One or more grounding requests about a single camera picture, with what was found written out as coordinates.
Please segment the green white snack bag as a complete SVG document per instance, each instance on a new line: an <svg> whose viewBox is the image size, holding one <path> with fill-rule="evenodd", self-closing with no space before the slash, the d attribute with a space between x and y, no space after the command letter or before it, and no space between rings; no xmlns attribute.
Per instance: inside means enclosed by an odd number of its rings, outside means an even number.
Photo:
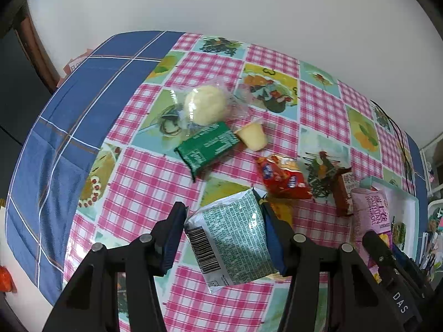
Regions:
<svg viewBox="0 0 443 332"><path fill-rule="evenodd" d="M184 231L211 293L276 272L267 249L260 197L250 188L187 217Z"/></svg>

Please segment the green cow cookie packet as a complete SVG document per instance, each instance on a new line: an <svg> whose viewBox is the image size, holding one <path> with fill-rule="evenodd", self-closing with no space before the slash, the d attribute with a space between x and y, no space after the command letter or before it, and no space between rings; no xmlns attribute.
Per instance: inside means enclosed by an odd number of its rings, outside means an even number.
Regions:
<svg viewBox="0 0 443 332"><path fill-rule="evenodd" d="M400 249L405 248L406 225L403 222L393 224L392 228L393 243Z"/></svg>

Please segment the white teal-rimmed box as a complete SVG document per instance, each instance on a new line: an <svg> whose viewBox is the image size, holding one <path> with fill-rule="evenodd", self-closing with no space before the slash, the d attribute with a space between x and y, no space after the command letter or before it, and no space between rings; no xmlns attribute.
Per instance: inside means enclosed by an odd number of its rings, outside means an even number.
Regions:
<svg viewBox="0 0 443 332"><path fill-rule="evenodd" d="M419 201L418 199L388 182L377 177L366 177L360 181L362 188L383 190L389 206L390 216L397 223L405 224L405 245L403 253L414 261L417 259L419 238Z"/></svg>

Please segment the purple snack bag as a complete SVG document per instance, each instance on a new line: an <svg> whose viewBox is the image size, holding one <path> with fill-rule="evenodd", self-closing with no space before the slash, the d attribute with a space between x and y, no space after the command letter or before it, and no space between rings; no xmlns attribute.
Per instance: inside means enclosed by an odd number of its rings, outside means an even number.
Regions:
<svg viewBox="0 0 443 332"><path fill-rule="evenodd" d="M359 187L351 191L351 200L354 211L354 246L373 277L379 282L378 267L366 252L363 237L369 230L373 230L388 248L392 249L390 212L386 194L383 190L368 190Z"/></svg>

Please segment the orange yellow snack bag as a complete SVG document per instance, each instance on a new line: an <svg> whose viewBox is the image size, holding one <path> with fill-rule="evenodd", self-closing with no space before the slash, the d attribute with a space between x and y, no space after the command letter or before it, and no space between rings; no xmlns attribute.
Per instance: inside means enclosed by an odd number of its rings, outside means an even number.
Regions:
<svg viewBox="0 0 443 332"><path fill-rule="evenodd" d="M269 198L268 202L277 218L293 226L294 202L290 199Z"/></svg>

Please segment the dark red white-label packet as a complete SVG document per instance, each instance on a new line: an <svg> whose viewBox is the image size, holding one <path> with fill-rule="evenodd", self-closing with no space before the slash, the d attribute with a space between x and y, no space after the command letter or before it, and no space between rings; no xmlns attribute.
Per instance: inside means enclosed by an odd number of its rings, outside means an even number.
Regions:
<svg viewBox="0 0 443 332"><path fill-rule="evenodd" d="M336 213L339 217L353 215L351 191L360 186L352 168L339 168L330 183L330 189L336 204Z"/></svg>

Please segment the red crinkled snack packet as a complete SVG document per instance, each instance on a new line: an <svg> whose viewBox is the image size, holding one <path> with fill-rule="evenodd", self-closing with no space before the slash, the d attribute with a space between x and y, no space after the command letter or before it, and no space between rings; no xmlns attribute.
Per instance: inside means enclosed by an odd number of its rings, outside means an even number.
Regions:
<svg viewBox="0 0 443 332"><path fill-rule="evenodd" d="M256 158L255 163L271 195L282 199L311 199L311 188L292 157L271 154Z"/></svg>

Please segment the blue bed sheet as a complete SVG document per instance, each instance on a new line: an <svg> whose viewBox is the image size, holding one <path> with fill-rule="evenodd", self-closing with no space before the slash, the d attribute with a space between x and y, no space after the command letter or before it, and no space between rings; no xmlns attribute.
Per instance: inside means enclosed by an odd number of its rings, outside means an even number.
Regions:
<svg viewBox="0 0 443 332"><path fill-rule="evenodd" d="M181 201L208 194L174 152L184 137L171 88L221 77L261 119L266 154L325 150L358 178L395 181L426 207L416 143L368 97L312 64L238 40L128 32L107 39L60 86L23 145L7 197L7 242L53 304L98 233L130 241Z"/></svg>

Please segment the green snack bar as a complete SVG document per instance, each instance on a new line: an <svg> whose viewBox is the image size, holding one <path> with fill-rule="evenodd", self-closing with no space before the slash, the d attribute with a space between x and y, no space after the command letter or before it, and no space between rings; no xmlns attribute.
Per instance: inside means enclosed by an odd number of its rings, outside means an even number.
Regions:
<svg viewBox="0 0 443 332"><path fill-rule="evenodd" d="M202 171L239 143L240 140L234 132L221 121L202 128L179 144L174 152L188 166L192 181L196 182Z"/></svg>

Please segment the yellow pudding cup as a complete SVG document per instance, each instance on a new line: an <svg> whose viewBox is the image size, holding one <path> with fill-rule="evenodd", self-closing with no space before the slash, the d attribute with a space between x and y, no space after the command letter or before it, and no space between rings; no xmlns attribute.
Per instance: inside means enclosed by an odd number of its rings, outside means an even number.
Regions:
<svg viewBox="0 0 443 332"><path fill-rule="evenodd" d="M268 140L261 119L249 122L234 133L251 151L260 151L267 146Z"/></svg>

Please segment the pink checkered tablecloth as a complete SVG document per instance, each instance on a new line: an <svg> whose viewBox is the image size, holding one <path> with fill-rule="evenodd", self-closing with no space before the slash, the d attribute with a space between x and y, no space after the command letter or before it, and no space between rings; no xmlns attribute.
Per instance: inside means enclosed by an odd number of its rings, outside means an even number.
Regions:
<svg viewBox="0 0 443 332"><path fill-rule="evenodd" d="M104 140L71 226L64 277L93 244L128 244L174 203L189 222L155 279L169 331L275 331L290 281L274 271L265 193L315 243L359 243L350 190L414 191L410 145L383 110L316 66L256 44L183 34Z"/></svg>

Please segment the white round bun packet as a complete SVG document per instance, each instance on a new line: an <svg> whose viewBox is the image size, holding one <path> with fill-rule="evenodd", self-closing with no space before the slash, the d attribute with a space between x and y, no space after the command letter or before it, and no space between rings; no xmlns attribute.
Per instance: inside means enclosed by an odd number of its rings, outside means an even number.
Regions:
<svg viewBox="0 0 443 332"><path fill-rule="evenodd" d="M171 97L178 110L179 126L187 137L216 122L236 121L249 115L249 107L221 77L195 87L172 87Z"/></svg>

